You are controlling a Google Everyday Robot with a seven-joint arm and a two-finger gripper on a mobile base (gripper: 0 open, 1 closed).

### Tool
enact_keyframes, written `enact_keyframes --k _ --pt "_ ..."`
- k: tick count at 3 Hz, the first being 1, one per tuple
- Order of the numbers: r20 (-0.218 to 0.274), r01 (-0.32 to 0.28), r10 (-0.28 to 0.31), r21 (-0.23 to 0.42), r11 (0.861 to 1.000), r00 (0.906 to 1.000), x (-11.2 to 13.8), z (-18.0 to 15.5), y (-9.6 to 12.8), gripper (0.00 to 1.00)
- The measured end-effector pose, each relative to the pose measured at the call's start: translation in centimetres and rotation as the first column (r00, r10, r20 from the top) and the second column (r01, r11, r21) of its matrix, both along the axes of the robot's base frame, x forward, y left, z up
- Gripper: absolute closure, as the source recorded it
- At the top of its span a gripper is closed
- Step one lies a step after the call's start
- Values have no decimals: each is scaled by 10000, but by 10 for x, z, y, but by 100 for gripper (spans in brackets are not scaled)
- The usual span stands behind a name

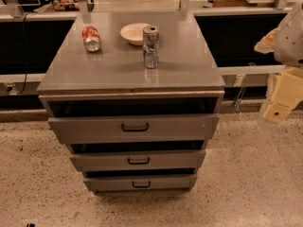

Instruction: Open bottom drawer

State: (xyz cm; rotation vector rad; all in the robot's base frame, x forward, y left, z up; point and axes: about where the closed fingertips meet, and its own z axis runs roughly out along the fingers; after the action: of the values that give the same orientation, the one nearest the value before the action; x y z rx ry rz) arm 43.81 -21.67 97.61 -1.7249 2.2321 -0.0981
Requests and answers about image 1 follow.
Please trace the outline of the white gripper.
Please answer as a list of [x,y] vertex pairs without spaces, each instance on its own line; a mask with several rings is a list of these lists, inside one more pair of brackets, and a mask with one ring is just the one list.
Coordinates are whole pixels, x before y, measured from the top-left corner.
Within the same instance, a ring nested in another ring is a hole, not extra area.
[[[258,41],[254,50],[268,54],[276,51],[277,29],[272,29]],[[275,78],[274,90],[269,96],[262,119],[278,124],[285,120],[292,110],[303,100],[303,69],[291,67]]]

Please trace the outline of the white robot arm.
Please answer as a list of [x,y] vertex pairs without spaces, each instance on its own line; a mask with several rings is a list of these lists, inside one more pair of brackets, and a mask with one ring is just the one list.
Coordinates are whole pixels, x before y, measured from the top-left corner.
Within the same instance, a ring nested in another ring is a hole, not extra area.
[[256,43],[254,50],[274,53],[276,61],[285,65],[268,82],[261,119],[278,124],[288,117],[303,100],[303,3],[298,2],[282,19],[278,27]]

